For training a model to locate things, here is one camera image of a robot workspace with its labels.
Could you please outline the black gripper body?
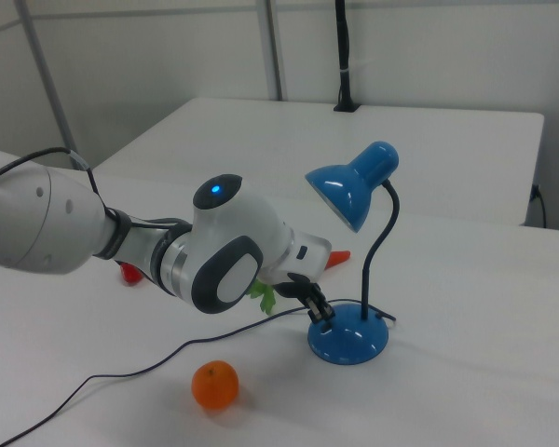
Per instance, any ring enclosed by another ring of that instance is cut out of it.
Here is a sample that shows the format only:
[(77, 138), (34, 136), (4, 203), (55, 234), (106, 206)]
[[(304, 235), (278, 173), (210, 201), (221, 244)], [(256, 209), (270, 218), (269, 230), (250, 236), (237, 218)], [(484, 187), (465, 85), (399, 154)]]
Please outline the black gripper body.
[(280, 296), (285, 298), (295, 298), (300, 302), (305, 302), (313, 298), (319, 291), (316, 283), (311, 282), (307, 277), (297, 274), (290, 274), (291, 281), (281, 282), (273, 286)]

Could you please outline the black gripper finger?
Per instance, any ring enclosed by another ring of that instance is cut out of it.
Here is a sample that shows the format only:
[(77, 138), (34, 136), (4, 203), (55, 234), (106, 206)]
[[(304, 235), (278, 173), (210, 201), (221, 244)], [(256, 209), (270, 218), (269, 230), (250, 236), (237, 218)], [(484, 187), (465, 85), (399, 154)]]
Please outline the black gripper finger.
[(327, 302), (323, 294), (309, 295), (304, 299), (304, 306), (313, 324), (318, 324), (328, 318)]
[(312, 313), (315, 320), (331, 320), (334, 317), (334, 310), (319, 285), (312, 286)]

